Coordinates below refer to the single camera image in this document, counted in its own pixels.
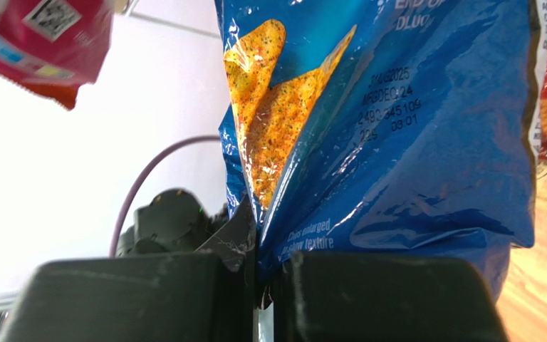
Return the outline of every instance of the tortilla chip image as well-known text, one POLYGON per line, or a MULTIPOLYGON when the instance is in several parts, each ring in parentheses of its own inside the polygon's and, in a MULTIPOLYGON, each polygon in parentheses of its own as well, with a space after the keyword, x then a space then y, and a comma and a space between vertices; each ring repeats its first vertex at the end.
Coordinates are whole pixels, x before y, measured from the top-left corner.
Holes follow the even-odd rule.
POLYGON ((246 136, 249 184, 267 209, 281 173, 316 101, 355 33, 355 26, 322 65, 274 86, 261 100, 246 136))
POLYGON ((223 56, 240 145, 259 102, 269 90, 285 40, 284 26, 271 19, 240 38, 223 56))

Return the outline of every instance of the blue chip bag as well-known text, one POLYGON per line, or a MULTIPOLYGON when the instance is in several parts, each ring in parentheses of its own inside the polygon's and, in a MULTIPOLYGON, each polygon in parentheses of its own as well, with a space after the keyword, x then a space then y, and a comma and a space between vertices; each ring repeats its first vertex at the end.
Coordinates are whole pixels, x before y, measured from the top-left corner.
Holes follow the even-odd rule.
POLYGON ((547 1, 215 3, 261 280, 298 250, 448 256, 497 298, 534 243, 547 1))

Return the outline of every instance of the pink snack bag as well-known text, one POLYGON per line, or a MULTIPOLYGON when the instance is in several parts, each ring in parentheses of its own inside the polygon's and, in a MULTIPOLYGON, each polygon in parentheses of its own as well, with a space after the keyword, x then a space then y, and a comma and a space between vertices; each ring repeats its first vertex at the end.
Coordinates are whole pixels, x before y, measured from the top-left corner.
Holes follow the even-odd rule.
POLYGON ((109 50, 110 0, 0 0, 0 74, 67 109, 109 50))

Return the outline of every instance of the white wall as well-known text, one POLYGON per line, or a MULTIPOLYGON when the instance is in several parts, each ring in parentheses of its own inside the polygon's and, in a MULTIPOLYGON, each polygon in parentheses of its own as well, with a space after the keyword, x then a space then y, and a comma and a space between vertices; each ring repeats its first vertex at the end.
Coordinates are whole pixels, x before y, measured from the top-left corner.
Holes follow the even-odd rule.
POLYGON ((139 0, 132 13, 219 36, 214 0, 139 0))
MULTIPOLYGON (((105 256, 141 169, 172 143, 216 135, 228 104, 219 39, 127 17, 72 112, 0 78, 0 294, 45 261, 105 256)), ((183 186, 214 212, 224 181, 220 144, 188 147, 152 173, 132 210, 183 186)))

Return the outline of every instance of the barcode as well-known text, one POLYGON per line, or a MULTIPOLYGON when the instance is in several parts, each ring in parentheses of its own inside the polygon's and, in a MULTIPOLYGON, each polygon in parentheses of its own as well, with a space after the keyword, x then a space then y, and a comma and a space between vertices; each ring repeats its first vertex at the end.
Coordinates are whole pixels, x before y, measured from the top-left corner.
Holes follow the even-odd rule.
POLYGON ((65 0, 43 0, 24 21, 34 31, 55 41, 81 17, 65 0))

